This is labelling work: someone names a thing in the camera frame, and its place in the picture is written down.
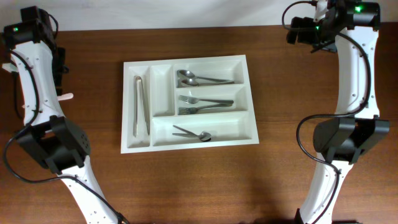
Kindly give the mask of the large steel spoon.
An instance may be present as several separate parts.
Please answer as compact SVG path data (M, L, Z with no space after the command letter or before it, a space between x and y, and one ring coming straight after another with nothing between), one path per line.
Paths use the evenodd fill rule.
M193 72L191 72L189 70L177 70L177 75L182 75L183 77L186 77L189 79L202 79L202 80L208 80L208 81L212 81L212 82L229 82L229 80L199 77L199 76L196 76Z
M196 86L215 86L215 85L228 85L228 84L235 84L233 80L208 80L208 83L200 83L195 80L178 80L178 86L180 88L183 87L196 87Z

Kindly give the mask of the small steel teaspoon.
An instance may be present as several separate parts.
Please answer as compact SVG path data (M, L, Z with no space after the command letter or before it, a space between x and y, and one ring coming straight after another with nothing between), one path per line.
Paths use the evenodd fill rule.
M183 129L183 128L178 127L178 126L176 126L176 125L173 125L173 127L176 128L176 129L178 129L178 130L180 130L180 131L183 131L184 134L186 134L186 133L187 133L187 134L195 134L195 133L193 133L193 132L191 132L191 131L189 131L189 130Z
M198 138L202 142L211 141L211 134L207 132L202 132L199 135L196 134L184 134L184 133L173 133L174 136L180 136L185 138Z

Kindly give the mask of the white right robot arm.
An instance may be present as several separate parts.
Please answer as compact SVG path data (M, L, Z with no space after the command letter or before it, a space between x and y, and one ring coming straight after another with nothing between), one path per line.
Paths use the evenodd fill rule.
M310 190L297 209L295 223L331 223L343 181L359 158L389 132L380 118L374 90L374 58L381 8L376 2L309 1L313 17L294 17L287 42L311 45L314 51L338 54L339 92L333 114L315 114L300 122L322 119L313 132L316 164Z

